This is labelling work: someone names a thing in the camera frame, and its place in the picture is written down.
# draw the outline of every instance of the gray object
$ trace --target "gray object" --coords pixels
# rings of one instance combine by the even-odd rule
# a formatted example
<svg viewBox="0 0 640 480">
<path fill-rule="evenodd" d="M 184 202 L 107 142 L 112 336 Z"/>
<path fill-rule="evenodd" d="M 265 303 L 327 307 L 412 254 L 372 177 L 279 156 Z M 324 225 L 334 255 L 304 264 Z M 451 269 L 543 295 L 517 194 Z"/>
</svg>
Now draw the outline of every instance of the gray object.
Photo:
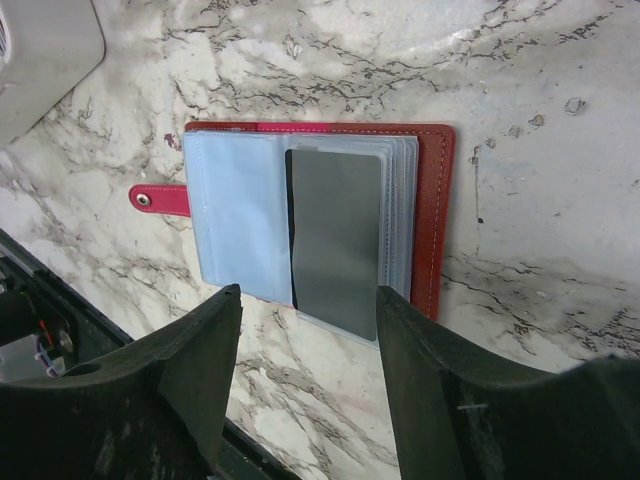
<svg viewBox="0 0 640 480">
<path fill-rule="evenodd" d="M 381 161 L 297 150 L 286 161 L 296 307 L 375 341 Z"/>
</svg>

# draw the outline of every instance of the card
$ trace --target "card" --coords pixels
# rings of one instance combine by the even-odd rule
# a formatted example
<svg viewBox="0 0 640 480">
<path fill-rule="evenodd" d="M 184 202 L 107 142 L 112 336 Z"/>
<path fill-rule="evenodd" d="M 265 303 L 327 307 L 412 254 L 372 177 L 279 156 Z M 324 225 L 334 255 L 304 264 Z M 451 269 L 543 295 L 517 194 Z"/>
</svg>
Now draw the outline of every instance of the card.
<svg viewBox="0 0 640 480">
<path fill-rule="evenodd" d="M 380 158 L 290 149 L 285 167 L 294 306 L 375 341 Z"/>
</svg>

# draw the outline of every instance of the marble surface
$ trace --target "marble surface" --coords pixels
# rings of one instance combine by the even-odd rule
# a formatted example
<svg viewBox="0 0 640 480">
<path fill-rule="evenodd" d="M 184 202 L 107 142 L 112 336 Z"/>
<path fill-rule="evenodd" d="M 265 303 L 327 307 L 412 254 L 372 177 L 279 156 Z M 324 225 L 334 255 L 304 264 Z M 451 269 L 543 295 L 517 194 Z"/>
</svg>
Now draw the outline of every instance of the marble surface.
<svg viewBox="0 0 640 480">
<path fill-rule="evenodd" d="M 215 291 L 190 221 L 127 201 L 184 182 L 188 120 L 433 121 L 442 323 L 551 371 L 640 352 L 640 3 L 94 3 L 106 58 L 0 153 L 0 228 L 132 336 Z M 379 353 L 243 303 L 228 416 L 302 478 L 399 478 Z"/>
</svg>

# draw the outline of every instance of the metal component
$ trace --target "metal component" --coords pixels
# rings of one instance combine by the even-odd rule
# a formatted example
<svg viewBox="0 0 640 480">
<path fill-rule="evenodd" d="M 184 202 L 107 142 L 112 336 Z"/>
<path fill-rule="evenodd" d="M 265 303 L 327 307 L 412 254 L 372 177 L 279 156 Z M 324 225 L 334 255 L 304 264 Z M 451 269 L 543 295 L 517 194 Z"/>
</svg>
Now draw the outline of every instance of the metal component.
<svg viewBox="0 0 640 480">
<path fill-rule="evenodd" d="M 241 316 L 239 287 L 226 287 L 182 319 L 61 378 L 0 384 L 0 464 L 21 478 L 212 475 Z M 34 461 L 38 431 L 57 436 Z"/>
<path fill-rule="evenodd" d="M 73 354 L 73 342 L 71 341 L 71 337 L 64 330 L 60 330 L 58 332 L 58 345 L 67 353 L 68 355 Z"/>
<path fill-rule="evenodd" d="M 402 478 L 636 478 L 640 361 L 555 375 L 507 360 L 378 288 Z"/>
<path fill-rule="evenodd" d="M 148 207 L 149 205 L 151 205 L 151 199 L 144 193 L 139 193 L 138 195 L 136 195 L 136 200 L 143 207 Z"/>
</svg>

